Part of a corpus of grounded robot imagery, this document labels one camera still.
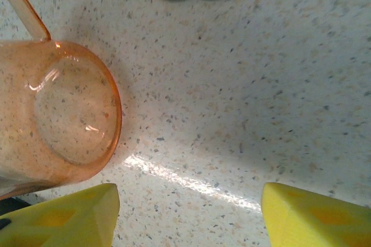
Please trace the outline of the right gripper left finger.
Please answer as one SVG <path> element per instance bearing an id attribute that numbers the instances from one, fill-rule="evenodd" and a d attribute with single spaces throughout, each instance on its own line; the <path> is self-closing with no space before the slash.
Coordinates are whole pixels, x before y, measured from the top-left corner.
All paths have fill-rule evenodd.
<path id="1" fill-rule="evenodd" d="M 111 246 L 119 214 L 114 183 L 1 216 L 1 246 Z"/>

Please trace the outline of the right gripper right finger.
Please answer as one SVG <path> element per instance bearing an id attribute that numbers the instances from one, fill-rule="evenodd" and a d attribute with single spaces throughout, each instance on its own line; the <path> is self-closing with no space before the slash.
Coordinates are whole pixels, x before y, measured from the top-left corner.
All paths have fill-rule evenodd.
<path id="1" fill-rule="evenodd" d="M 261 211 L 271 246 L 370 246 L 370 208 L 266 183 Z"/>

